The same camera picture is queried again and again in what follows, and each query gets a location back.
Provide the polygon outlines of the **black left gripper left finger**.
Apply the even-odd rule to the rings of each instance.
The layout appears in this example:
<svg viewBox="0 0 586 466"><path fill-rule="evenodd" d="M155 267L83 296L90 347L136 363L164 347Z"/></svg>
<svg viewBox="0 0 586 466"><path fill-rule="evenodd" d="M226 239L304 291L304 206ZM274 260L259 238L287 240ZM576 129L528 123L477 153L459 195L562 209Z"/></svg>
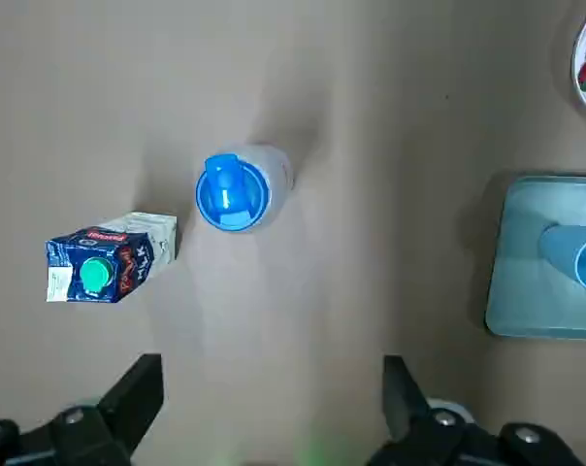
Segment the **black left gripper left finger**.
<svg viewBox="0 0 586 466"><path fill-rule="evenodd" d="M162 405L162 356L143 354L94 405L28 432L0 419L0 465L130 465Z"/></svg>

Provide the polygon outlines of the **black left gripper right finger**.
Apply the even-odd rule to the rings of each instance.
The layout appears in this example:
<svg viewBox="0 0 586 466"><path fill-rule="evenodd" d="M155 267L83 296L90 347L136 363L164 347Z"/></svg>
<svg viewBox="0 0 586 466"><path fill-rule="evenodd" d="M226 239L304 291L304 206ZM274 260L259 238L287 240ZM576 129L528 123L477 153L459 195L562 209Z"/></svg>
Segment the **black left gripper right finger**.
<svg viewBox="0 0 586 466"><path fill-rule="evenodd" d="M433 404L399 355L383 357L382 412L390 438L370 465L580 465L554 431L510 422L492 434L459 404Z"/></svg>

